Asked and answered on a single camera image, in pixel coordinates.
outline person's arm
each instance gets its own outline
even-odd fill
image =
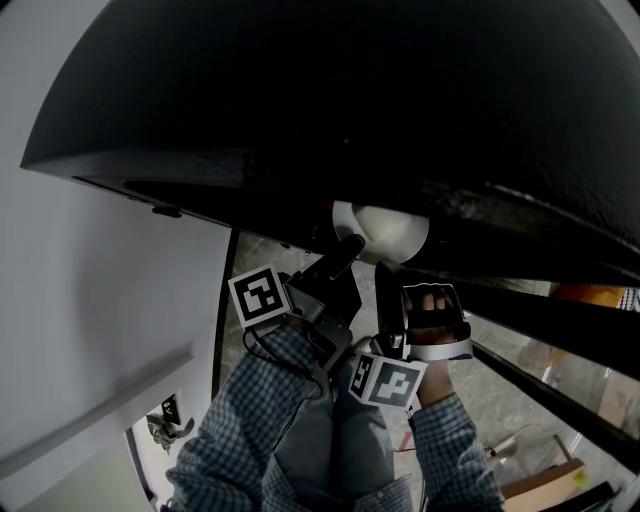
[[[502,510],[476,429],[453,391],[446,361],[431,363],[411,418],[429,510]]]
[[[289,325],[264,340],[299,368],[310,369],[315,361],[311,345]],[[253,350],[271,358],[262,348]],[[304,376],[245,356],[209,407],[198,436],[185,444],[176,467],[167,472],[175,486],[170,510],[253,510],[261,501],[262,477],[280,432],[305,393],[311,392]]]

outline gray pants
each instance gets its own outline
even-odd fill
[[[332,389],[326,372],[317,368],[322,397],[303,403],[274,452],[300,503],[311,510],[339,507],[340,501],[348,505],[394,480],[386,424],[377,407],[349,394],[351,372],[345,364]],[[308,394],[313,390],[318,396],[318,386],[309,383]]]

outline black cable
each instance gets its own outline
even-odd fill
[[[269,359],[268,357],[264,357],[256,352],[254,352],[249,345],[247,344],[247,333],[251,331],[251,335],[253,336],[253,338],[256,340],[256,344],[260,345],[269,355],[271,355],[271,357],[273,357],[273,359]],[[300,368],[294,364],[289,363],[288,361],[284,361],[280,356],[278,356],[278,354],[276,354],[271,347],[269,347],[269,345],[267,345],[267,343],[264,341],[264,339],[262,339],[261,337],[258,336],[258,334],[255,332],[254,329],[247,329],[246,331],[244,331],[244,334],[242,335],[242,344],[244,345],[244,348],[247,349],[247,352],[252,355],[253,357],[257,357],[258,359],[262,359],[263,361],[267,361],[268,363],[274,364],[276,366],[280,366],[282,368],[285,368],[286,370],[289,370],[290,372],[296,373],[298,375],[301,375],[302,377],[304,377],[306,380],[315,383],[318,388],[320,389],[320,395],[314,399],[319,399],[322,398],[324,395],[324,390],[322,389],[322,385],[318,382],[318,380],[311,374],[310,371],[305,370],[304,368]],[[289,430],[289,428],[291,428],[291,425],[293,425],[293,422],[296,418],[296,416],[298,415],[298,411],[300,410],[300,407],[302,407],[302,404],[306,401],[306,400],[310,400],[311,398],[313,398],[312,396],[308,396],[306,398],[303,398],[302,400],[300,400],[300,403],[296,406],[295,411],[293,411],[293,414],[291,415],[291,417],[289,418],[289,420],[287,421],[287,424],[284,426],[284,428],[282,429],[282,433],[280,434],[280,437],[278,438],[278,440],[276,441],[276,444],[274,446],[274,450],[278,447],[278,445],[280,444],[280,441],[282,441],[282,438],[284,437],[284,435],[287,433],[287,431]]]
[[[249,345],[247,344],[247,333],[251,332],[251,335],[253,336],[253,338],[256,340],[256,343],[258,345],[260,345],[271,357],[273,357],[273,359],[269,359],[268,357],[264,357],[261,356],[260,354],[254,352]],[[258,359],[262,359],[263,361],[267,361],[268,363],[271,364],[275,364],[276,366],[280,366],[286,370],[289,370],[292,373],[295,373],[297,375],[300,375],[302,377],[304,377],[306,380],[315,383],[318,388],[320,389],[320,395],[315,397],[314,399],[317,398],[322,398],[322,396],[324,395],[324,390],[322,389],[322,385],[317,381],[317,379],[313,376],[313,374],[305,369],[305,368],[300,368],[298,366],[296,366],[295,364],[291,364],[288,361],[285,361],[284,359],[282,359],[278,354],[276,354],[273,349],[271,349],[271,347],[269,347],[269,345],[265,342],[265,340],[263,338],[261,338],[260,336],[258,336],[258,334],[256,333],[256,331],[252,328],[247,329],[243,336],[242,336],[242,344],[244,345],[244,348],[247,349],[247,352],[249,352],[249,354],[251,354],[254,357],[257,357]]]

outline wire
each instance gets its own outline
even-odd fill
[[[504,445],[507,446],[511,446],[511,444],[513,442],[515,442],[515,438],[520,435],[522,432],[524,432],[525,430],[527,430],[528,428],[534,428],[536,429],[538,432],[540,432],[541,434],[551,434],[551,435],[558,435],[557,432],[553,432],[551,430],[543,430],[541,429],[538,425],[525,425],[524,427],[519,428],[518,430],[516,430],[516,432],[514,434],[511,434],[510,436],[504,438],[502,441],[500,441],[499,443],[497,443],[495,445],[495,447],[491,447],[491,446],[487,446],[484,451],[489,453],[489,455],[491,457],[495,457],[499,452],[501,452],[503,450],[503,448],[505,447]]]
[[[271,357],[273,357],[273,359],[269,359],[268,357],[264,357],[260,354],[258,354],[257,352],[254,352],[249,345],[247,344],[247,333],[251,332],[251,335],[253,336],[253,338],[256,340],[256,344],[260,345],[265,352],[267,352]],[[271,347],[269,347],[269,345],[267,344],[267,342],[264,340],[264,338],[261,338],[260,336],[258,336],[258,334],[256,333],[256,331],[253,328],[249,328],[247,329],[243,336],[242,336],[242,344],[244,345],[244,348],[247,349],[247,352],[249,352],[249,354],[251,354],[254,357],[257,357],[258,359],[262,359],[263,361],[267,361],[268,363],[271,364],[275,364],[276,366],[280,366],[286,370],[289,370],[292,373],[298,374],[302,377],[304,377],[306,380],[315,383],[318,388],[320,389],[320,395],[315,397],[317,398],[322,398],[323,394],[324,394],[324,390],[322,389],[322,385],[318,382],[318,380],[313,376],[313,374],[305,369],[305,368],[300,368],[299,366],[296,366],[295,364],[291,364],[288,361],[285,361],[284,359],[282,359],[278,354],[276,354],[273,349]]]
[[[268,357],[264,357],[260,354],[258,354],[257,352],[255,352],[251,347],[249,347],[249,345],[247,344],[247,333],[251,332],[251,335],[253,336],[253,338],[256,341],[257,345],[260,345],[271,357],[273,357],[273,359],[270,359]],[[303,398],[302,400],[300,400],[300,403],[296,406],[295,411],[293,411],[293,414],[290,416],[289,420],[287,421],[286,425],[284,426],[284,428],[282,429],[282,433],[280,434],[280,437],[278,438],[278,440],[276,441],[276,444],[274,446],[274,450],[278,447],[278,445],[280,444],[280,441],[282,441],[283,437],[285,436],[285,434],[287,433],[287,431],[289,430],[289,428],[291,428],[291,425],[293,425],[293,422],[296,418],[296,416],[298,415],[298,411],[300,410],[300,407],[302,407],[302,404],[310,399],[320,399],[323,397],[324,395],[324,390],[322,389],[322,385],[318,382],[318,380],[311,374],[310,371],[305,370],[304,368],[300,368],[294,364],[289,363],[288,361],[283,360],[280,356],[278,356],[278,354],[276,354],[273,349],[271,349],[271,347],[269,347],[269,345],[267,344],[267,342],[261,338],[260,336],[258,336],[258,334],[255,332],[254,329],[247,329],[246,331],[244,331],[244,334],[242,335],[242,344],[244,345],[244,348],[247,350],[247,352],[252,355],[253,357],[256,357],[258,359],[262,359],[263,361],[266,361],[268,363],[274,364],[276,366],[280,366],[286,370],[289,370],[292,373],[301,375],[302,377],[304,377],[306,380],[315,383],[318,388],[320,389],[320,395],[318,395],[317,397],[313,397],[313,392],[311,393],[311,395],[309,395],[306,398]]]

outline marble floor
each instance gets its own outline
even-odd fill
[[[240,234],[233,275],[240,275],[268,263],[274,264],[278,272],[291,274],[308,267],[318,258],[318,255],[299,249],[285,248],[253,235]],[[357,340],[377,332],[374,267],[356,262],[353,272],[363,303],[351,325],[354,340]],[[470,317],[469,322],[472,324],[472,337],[476,341],[537,377],[549,378],[549,375],[543,375],[545,365],[540,363],[548,359],[549,354],[545,352],[548,351],[548,347],[479,318]],[[226,380],[244,353],[242,329],[233,303],[230,303],[226,311],[223,335],[221,383]],[[573,361],[569,358],[569,362],[563,361],[563,378],[555,382],[556,387],[583,405],[598,411],[599,401],[605,396],[602,372],[606,369],[577,359]],[[516,443],[509,452],[490,460],[499,484],[524,478],[564,462],[553,434],[559,435],[572,455],[581,458],[585,463],[589,477],[588,485],[594,486],[609,481],[614,489],[617,489],[628,485],[633,479],[632,473],[612,457],[484,364],[473,359],[451,362],[450,367],[456,391],[476,424],[478,437],[483,446],[496,446],[519,432]],[[407,417],[404,413],[389,412],[388,409],[384,409],[383,413],[394,447],[397,449],[409,430]],[[397,453],[395,463],[397,476],[412,475],[412,494],[417,508],[420,501],[421,475],[415,452]]]

